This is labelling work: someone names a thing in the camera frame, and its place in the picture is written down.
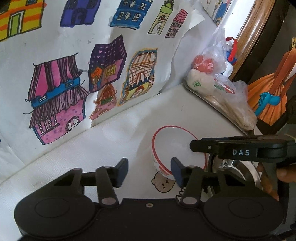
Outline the person's hand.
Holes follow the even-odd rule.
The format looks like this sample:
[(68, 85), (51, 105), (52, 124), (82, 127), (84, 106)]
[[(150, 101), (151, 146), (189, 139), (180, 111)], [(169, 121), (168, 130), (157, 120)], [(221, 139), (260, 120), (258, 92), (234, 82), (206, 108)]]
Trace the person's hand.
[[(257, 171), (261, 172), (261, 186), (264, 192), (272, 196), (275, 200), (279, 201), (278, 191), (275, 186), (275, 176), (273, 173), (267, 173), (262, 163), (258, 163)], [(278, 168), (276, 170), (276, 177), (284, 183), (295, 183), (296, 170), (295, 163), (287, 167)]]

